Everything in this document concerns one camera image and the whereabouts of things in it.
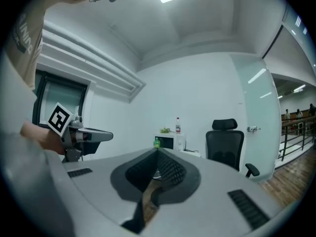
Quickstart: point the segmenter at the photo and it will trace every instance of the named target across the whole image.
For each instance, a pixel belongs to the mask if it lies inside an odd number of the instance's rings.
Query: black office chair
[[[237,122],[233,118],[214,120],[213,131],[206,133],[207,158],[233,167],[239,171],[240,153],[244,134],[236,131]],[[259,170],[252,164],[247,163],[248,172],[246,177],[260,175]]]

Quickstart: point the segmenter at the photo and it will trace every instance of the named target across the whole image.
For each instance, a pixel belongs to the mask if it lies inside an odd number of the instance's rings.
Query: people in background
[[[286,113],[284,115],[284,119],[290,119],[290,118],[291,118],[291,114],[288,113],[288,109],[286,109]]]
[[[297,118],[297,120],[299,120],[299,119],[302,119],[302,117],[303,117],[303,113],[300,111],[300,109],[297,109],[297,112],[296,112],[296,118]],[[302,132],[303,132],[303,123],[299,123],[298,124],[299,125],[299,134],[302,134]]]
[[[313,104],[310,104],[310,110],[308,112],[308,116],[315,116],[316,107]]]
[[[315,112],[316,112],[316,107],[313,106],[313,104],[310,104],[310,110],[308,112],[308,116],[310,116],[310,117],[315,116]],[[316,132],[316,124],[314,122],[312,122],[310,128],[311,128],[311,133]]]

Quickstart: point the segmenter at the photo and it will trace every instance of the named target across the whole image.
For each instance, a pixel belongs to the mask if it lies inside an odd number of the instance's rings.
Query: microwave
[[[184,151],[186,147],[186,136],[185,134],[176,133],[156,133],[155,139],[160,140],[161,148],[169,148],[177,151]]]

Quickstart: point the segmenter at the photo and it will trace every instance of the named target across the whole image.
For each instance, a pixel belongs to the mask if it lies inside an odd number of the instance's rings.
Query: green bottle
[[[160,140],[158,138],[154,141],[154,148],[160,148]]]

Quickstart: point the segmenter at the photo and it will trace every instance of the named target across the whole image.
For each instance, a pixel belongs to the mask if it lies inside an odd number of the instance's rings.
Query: air vent
[[[68,171],[68,175],[70,178],[76,177],[76,176],[82,176],[85,175],[87,173],[92,172],[91,169],[89,168],[82,168],[82,169],[77,169],[77,170],[73,170],[73,171]]]
[[[251,198],[242,190],[228,192],[239,211],[245,217],[253,230],[269,221],[269,218],[262,210],[251,200]]]

